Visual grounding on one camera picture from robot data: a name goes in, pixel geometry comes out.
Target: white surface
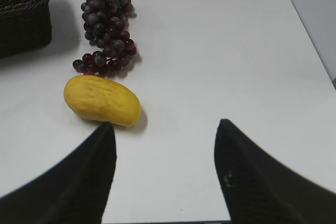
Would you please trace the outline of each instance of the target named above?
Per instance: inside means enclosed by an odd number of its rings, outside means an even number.
[[[335,0],[292,0],[332,80],[336,77]]]
[[[96,128],[62,94],[72,61],[95,50],[83,38],[82,1],[51,0],[52,44],[0,60],[0,195]],[[132,2],[142,61],[115,79],[138,95],[147,119],[116,129],[105,223],[229,219],[213,162],[221,118],[336,191],[336,93],[290,0]]]

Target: yellow mango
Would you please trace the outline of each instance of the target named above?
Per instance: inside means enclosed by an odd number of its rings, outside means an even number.
[[[76,76],[64,88],[67,105],[81,118],[135,125],[141,114],[137,96],[125,86],[97,76]]]

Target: red grape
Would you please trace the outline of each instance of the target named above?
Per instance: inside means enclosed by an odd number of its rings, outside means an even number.
[[[93,62],[94,56],[92,54],[84,54],[82,59],[85,64],[88,64]]]
[[[136,54],[136,47],[133,47],[131,50],[125,50],[127,55],[135,55]]]
[[[74,69],[76,69],[76,71],[78,71],[78,66],[79,64],[81,64],[82,61],[81,60],[75,60],[73,63],[72,63],[72,66]]]

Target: white table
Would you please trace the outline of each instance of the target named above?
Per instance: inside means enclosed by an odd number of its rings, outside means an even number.
[[[63,88],[84,39],[80,4],[51,0],[52,43],[0,59],[0,196],[29,182],[96,127]],[[115,80],[144,115],[116,128],[117,169],[103,222],[229,219],[213,162],[231,119],[275,158],[336,191],[336,93],[290,0],[132,0],[142,57]]]

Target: black wicker basket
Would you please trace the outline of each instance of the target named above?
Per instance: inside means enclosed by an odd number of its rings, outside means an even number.
[[[50,43],[49,0],[0,0],[0,57]]]

